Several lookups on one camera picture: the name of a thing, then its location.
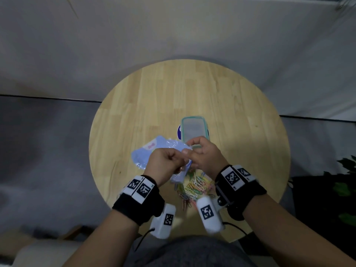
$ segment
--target person's left forearm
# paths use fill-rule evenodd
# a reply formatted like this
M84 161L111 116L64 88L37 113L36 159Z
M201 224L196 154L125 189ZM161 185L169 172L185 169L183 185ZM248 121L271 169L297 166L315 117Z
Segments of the person's left forearm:
M112 210L63 266L121 266L138 230L135 222Z

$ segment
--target person's left hand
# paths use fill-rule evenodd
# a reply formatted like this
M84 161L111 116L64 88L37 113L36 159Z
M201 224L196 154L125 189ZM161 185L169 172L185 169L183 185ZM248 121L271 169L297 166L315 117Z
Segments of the person's left hand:
M165 184L171 176L184 170L189 160L174 148L157 148L149 156L144 175L150 176L157 186Z

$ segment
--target wood grain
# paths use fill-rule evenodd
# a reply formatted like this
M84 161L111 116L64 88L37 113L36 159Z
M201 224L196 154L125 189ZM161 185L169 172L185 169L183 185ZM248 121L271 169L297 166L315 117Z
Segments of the wood grain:
M283 123L266 96L251 82L225 67L197 60L170 60L144 67L114 87L98 109L90 131L89 157L96 186L109 206L135 175L142 174L131 152L158 135L177 139L185 116L200 115L210 139L231 164L243 165L279 201L289 177L290 150ZM160 188L177 207L171 238L206 234L193 208L182 211L173 185ZM245 221L228 221L251 232ZM140 227L143 234L149 223ZM227 226L220 237L243 235Z

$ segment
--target pile of paper clips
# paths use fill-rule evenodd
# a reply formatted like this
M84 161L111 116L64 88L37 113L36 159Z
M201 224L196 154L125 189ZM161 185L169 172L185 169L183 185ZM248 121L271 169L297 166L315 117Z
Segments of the pile of paper clips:
M211 194L214 188L214 181L205 175L201 170L188 172L189 181L183 184L175 184L174 190L182 198L182 209L186 210L192 206L197 209L196 200L204 195L214 198L215 195Z

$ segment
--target black cable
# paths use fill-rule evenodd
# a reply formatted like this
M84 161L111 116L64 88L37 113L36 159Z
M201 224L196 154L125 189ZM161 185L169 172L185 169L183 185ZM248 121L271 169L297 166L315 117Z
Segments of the black cable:
M136 250L139 248L140 244L142 243L143 239L146 237L146 235L150 232L154 231L153 229L150 229L148 232L145 233L145 235L142 236L141 241L139 242L139 244L137 245L136 249L134 250L134 252L136 252Z
M245 235L247 235L247 233L244 232L244 231L242 230L242 228L239 228L237 225L234 225L234 224L229 223L229 222L223 222L223 225L230 225L230 226L233 226L233 227L239 229L239 230L240 230L241 232L243 232Z

